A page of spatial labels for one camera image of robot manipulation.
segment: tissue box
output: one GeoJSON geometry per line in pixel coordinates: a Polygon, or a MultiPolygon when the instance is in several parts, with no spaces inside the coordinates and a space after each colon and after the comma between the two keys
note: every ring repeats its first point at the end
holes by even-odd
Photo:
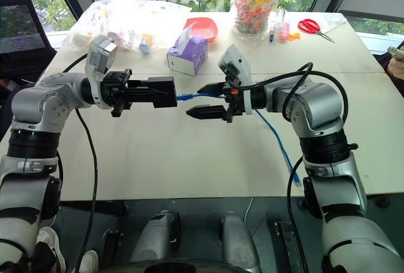
{"type": "Polygon", "coordinates": [[[208,56],[208,40],[192,36],[187,39],[186,46],[183,48],[179,47],[180,39],[181,37],[175,42],[174,47],[167,52],[169,67],[179,73],[194,76],[208,56]]]}

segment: red scissors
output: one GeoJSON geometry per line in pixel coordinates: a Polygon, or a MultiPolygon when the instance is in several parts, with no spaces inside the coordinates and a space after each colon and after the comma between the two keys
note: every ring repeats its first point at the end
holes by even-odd
{"type": "Polygon", "coordinates": [[[326,40],[335,43],[332,38],[321,32],[320,25],[318,25],[318,23],[312,19],[304,19],[300,21],[299,24],[297,24],[297,28],[306,33],[320,35],[326,40]]]}

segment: hand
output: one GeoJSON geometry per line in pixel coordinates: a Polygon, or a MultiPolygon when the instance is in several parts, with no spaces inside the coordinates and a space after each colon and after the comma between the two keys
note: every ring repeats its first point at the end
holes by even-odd
{"type": "Polygon", "coordinates": [[[404,79],[404,62],[392,57],[387,65],[387,73],[394,78],[404,79]]]}

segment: red bowl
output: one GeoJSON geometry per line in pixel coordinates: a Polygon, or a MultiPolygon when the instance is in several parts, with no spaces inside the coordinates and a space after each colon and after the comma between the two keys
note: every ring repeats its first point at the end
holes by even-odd
{"type": "Polygon", "coordinates": [[[185,23],[184,29],[194,23],[191,29],[191,35],[206,38],[212,42],[217,37],[217,26],[211,18],[191,18],[185,23]]]}

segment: blue marker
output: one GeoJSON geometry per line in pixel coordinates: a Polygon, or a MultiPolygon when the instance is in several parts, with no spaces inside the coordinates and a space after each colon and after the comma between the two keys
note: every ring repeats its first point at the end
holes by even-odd
{"type": "Polygon", "coordinates": [[[270,29],[270,43],[273,42],[274,34],[273,34],[273,26],[275,24],[275,21],[271,22],[271,29],[270,29]]]}

